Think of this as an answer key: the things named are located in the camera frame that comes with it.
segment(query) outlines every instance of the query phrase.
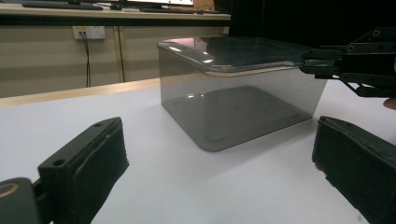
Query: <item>white table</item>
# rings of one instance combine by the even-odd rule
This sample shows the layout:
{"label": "white table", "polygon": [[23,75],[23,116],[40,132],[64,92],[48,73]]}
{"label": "white table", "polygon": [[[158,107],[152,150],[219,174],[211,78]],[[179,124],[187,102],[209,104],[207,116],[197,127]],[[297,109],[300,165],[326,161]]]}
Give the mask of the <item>white table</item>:
{"label": "white table", "polygon": [[368,223],[311,161],[320,115],[396,143],[396,111],[328,82],[314,118],[218,153],[162,108],[160,87],[0,108],[0,180],[37,165],[102,119],[121,117],[131,166],[93,223]]}

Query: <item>gray tinted box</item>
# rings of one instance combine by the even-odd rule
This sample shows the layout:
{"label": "gray tinted box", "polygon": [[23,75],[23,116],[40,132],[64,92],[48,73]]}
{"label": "gray tinted box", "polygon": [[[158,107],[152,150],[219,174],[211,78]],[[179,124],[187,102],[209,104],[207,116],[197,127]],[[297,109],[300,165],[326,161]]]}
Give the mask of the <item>gray tinted box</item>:
{"label": "gray tinted box", "polygon": [[192,37],[158,48],[163,107],[209,151],[311,119],[326,84],[299,70],[309,48],[290,43]]}

